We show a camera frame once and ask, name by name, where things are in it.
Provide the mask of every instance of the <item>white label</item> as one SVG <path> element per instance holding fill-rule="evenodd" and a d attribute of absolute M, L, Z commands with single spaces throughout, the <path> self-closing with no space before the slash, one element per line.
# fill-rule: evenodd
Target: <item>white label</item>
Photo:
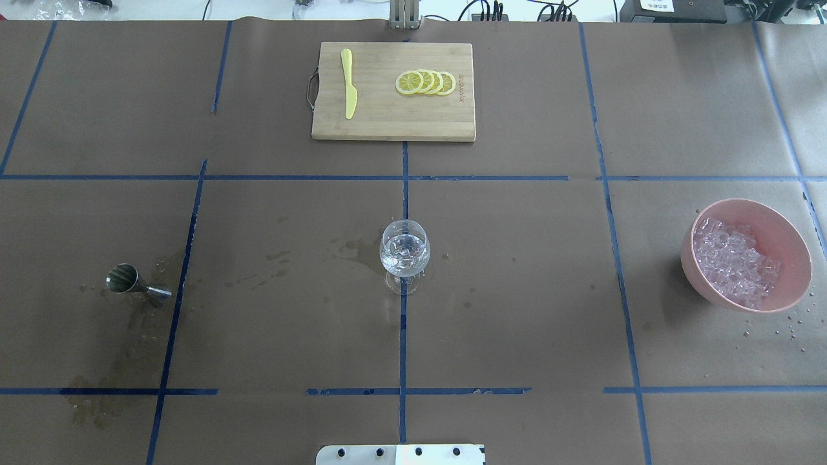
<path fill-rule="evenodd" d="M 640 0 L 640 7 L 650 12 L 675 12 L 672 0 Z"/>

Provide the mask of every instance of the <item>plastic knife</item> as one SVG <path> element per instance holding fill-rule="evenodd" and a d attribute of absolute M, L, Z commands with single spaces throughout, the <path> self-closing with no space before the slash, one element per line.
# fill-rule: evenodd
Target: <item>plastic knife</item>
<path fill-rule="evenodd" d="M 345 70 L 345 117 L 351 119 L 356 111 L 356 100 L 359 93 L 353 87 L 353 52 L 351 49 L 342 50 L 342 68 Z"/>

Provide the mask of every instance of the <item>wine glass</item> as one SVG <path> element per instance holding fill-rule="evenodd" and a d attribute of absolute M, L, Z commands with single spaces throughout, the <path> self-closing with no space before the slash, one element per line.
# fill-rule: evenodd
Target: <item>wine glass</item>
<path fill-rule="evenodd" d="M 385 283 L 395 294 L 412 294 L 425 277 L 431 259 L 431 244 L 422 225 L 412 219 L 392 222 L 382 233 L 379 247 L 382 266 L 388 271 Z"/>

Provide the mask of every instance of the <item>lemon slice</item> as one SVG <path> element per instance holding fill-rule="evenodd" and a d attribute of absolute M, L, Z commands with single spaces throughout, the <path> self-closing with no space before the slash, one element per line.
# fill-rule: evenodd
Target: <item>lemon slice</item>
<path fill-rule="evenodd" d="M 433 85 L 430 89 L 426 91 L 420 90 L 419 92 L 434 95 L 442 89 L 442 74 L 440 74 L 440 71 L 431 71 L 431 74 L 433 75 Z"/>
<path fill-rule="evenodd" d="M 422 78 L 425 81 L 422 88 L 417 93 L 426 93 L 427 91 L 433 89 L 433 85 L 436 82 L 434 78 L 434 72 L 431 70 L 416 70 L 418 73 L 422 75 Z"/>
<path fill-rule="evenodd" d="M 437 95 L 448 95 L 457 88 L 457 80 L 453 74 L 440 71 L 439 77 L 442 79 L 442 87 L 437 92 Z"/>
<path fill-rule="evenodd" d="M 403 95 L 419 92 L 425 84 L 425 78 L 418 71 L 405 71 L 396 78 L 396 91 Z"/>

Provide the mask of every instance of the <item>wet stain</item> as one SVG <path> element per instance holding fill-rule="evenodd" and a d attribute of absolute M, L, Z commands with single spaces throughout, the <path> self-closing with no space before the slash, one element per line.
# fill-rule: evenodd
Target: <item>wet stain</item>
<path fill-rule="evenodd" d="M 236 284 L 241 284 L 242 282 L 244 282 L 246 280 L 251 280 L 251 279 L 255 278 L 256 276 L 258 276 L 258 273 L 255 273 L 254 275 L 249 275 L 246 278 L 241 278 L 240 280 L 236 280 Z"/>
<path fill-rule="evenodd" d="M 289 253 L 290 253 L 290 251 L 289 251 L 289 250 L 285 250 L 284 252 L 279 252 L 279 253 L 274 253 L 274 254 L 270 254 L 270 255 L 265 255 L 265 256 L 264 256 L 264 258 L 266 258 L 266 259 L 267 259 L 267 260 L 269 260 L 269 261 L 273 261 L 273 260 L 278 260 L 278 259 L 280 259 L 282 256 L 285 256 L 285 255 L 287 255 L 287 254 L 289 254 Z"/>
<path fill-rule="evenodd" d="M 170 265 L 177 265 L 183 259 L 184 253 L 180 252 L 158 260 L 147 281 L 157 287 L 174 289 L 172 284 L 178 281 L 179 273 Z M 187 291 L 191 292 L 192 287 L 188 286 Z M 99 294 L 106 299 L 106 311 L 123 314 L 131 310 L 125 342 L 116 349 L 112 365 L 98 382 L 77 375 L 68 386 L 113 388 L 157 383 L 170 335 L 174 299 L 156 308 L 146 297 L 137 293 L 116 295 L 102 288 Z M 78 427 L 91 424 L 97 429 L 108 428 L 118 417 L 128 415 L 129 409 L 155 402 L 155 399 L 143 395 L 66 395 L 65 399 L 74 409 L 73 424 Z"/>
<path fill-rule="evenodd" d="M 365 243 L 365 241 L 361 239 L 347 241 L 343 247 L 339 247 L 339 252 L 341 254 L 347 254 L 348 256 L 332 256 L 331 258 L 334 260 L 347 260 L 359 263 L 360 265 L 367 266 L 368 269 L 377 275 L 384 276 L 385 268 L 379 260 L 379 243 L 381 240 L 381 232 L 378 232 L 376 239 L 370 244 Z"/>

